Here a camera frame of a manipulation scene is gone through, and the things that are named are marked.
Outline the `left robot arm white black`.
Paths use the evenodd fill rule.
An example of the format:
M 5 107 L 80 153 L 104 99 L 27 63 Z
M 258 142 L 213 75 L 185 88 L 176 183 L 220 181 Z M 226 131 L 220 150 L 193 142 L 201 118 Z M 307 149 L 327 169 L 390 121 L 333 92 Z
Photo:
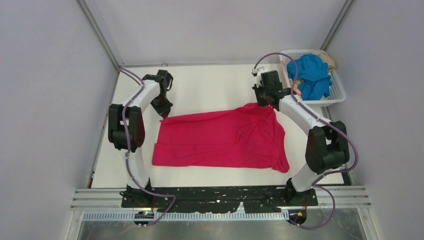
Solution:
M 108 109 L 107 137 L 120 152 L 128 179 L 123 197 L 129 200 L 134 196 L 141 207 L 148 207 L 154 198 L 175 200 L 174 195 L 153 192 L 142 154 L 146 139 L 143 112 L 151 106 L 161 118 L 168 117 L 173 104 L 168 100 L 167 93 L 172 88 L 174 78 L 164 69 L 143 77 L 127 68 L 120 68 L 119 72 L 139 84 L 128 99 L 121 104 L 113 103 Z

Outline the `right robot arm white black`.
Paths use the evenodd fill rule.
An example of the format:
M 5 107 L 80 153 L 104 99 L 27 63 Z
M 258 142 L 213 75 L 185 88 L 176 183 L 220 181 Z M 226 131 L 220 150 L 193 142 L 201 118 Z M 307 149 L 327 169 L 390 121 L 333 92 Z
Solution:
M 312 195 L 314 185 L 350 160 L 347 129 L 341 121 L 321 117 L 288 87 L 284 88 L 276 70 L 253 69 L 253 86 L 259 106 L 270 106 L 288 116 L 307 135 L 304 166 L 284 188 L 284 199 L 299 205 Z

